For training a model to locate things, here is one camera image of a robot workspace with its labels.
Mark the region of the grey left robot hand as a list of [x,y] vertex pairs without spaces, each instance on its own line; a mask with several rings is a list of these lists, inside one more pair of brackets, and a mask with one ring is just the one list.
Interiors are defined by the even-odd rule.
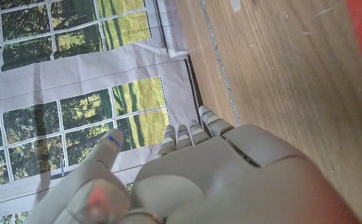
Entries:
[[27,223],[358,223],[302,151],[257,126],[167,126],[133,187],[111,172],[123,135],[107,132],[31,211]]

